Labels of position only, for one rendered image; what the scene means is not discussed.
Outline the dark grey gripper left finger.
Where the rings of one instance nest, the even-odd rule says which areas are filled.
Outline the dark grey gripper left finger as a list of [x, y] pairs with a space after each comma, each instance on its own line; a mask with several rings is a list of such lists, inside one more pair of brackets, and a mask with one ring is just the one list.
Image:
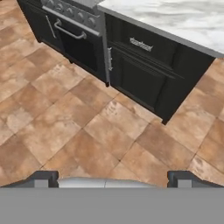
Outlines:
[[10, 183], [4, 187], [18, 187], [18, 188], [58, 188], [59, 172], [58, 171], [35, 171], [28, 178]]

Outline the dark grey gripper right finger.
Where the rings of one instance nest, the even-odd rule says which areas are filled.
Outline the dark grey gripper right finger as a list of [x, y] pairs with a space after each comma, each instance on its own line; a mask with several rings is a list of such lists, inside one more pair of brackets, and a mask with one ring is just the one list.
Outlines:
[[224, 185], [201, 179], [190, 171], [168, 171], [167, 178], [167, 186], [172, 188], [224, 188]]

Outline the black and steel stove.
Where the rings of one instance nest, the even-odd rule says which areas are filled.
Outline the black and steel stove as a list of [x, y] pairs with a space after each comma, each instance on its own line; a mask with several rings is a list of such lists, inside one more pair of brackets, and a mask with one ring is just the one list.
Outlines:
[[97, 9], [102, 0], [41, 0], [52, 34], [60, 40], [70, 63], [109, 86], [106, 74], [102, 20]]

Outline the black cupboard door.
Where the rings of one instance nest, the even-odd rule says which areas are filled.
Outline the black cupboard door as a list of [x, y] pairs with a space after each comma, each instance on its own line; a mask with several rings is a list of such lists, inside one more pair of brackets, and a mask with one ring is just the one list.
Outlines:
[[150, 111], [156, 112], [159, 97], [170, 77], [114, 47], [111, 49], [111, 64], [111, 86]]
[[17, 0], [17, 3], [24, 14], [36, 40], [45, 43], [58, 53], [62, 53], [61, 43], [58, 38], [54, 38], [49, 25], [46, 21], [46, 15], [51, 17], [43, 10], [41, 0]]

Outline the black oven door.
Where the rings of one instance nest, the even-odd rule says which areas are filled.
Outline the black oven door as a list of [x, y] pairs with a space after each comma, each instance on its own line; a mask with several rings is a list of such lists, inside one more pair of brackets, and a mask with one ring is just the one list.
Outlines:
[[104, 60], [102, 37], [81, 28], [86, 34], [86, 39], [74, 39], [63, 35], [60, 40], [63, 44], [64, 54], [71, 62], [79, 65], [104, 83], [106, 68]]

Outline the black drawer front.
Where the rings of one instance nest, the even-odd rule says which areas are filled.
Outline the black drawer front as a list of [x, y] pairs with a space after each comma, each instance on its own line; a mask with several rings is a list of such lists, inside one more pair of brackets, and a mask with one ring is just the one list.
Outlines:
[[[109, 14], [105, 15], [105, 19], [108, 41], [142, 54], [144, 57], [158, 60], [167, 66], [172, 63], [173, 55], [178, 46], [176, 42]], [[135, 38], [148, 46], [153, 46], [151, 52], [131, 44], [130, 38]]]

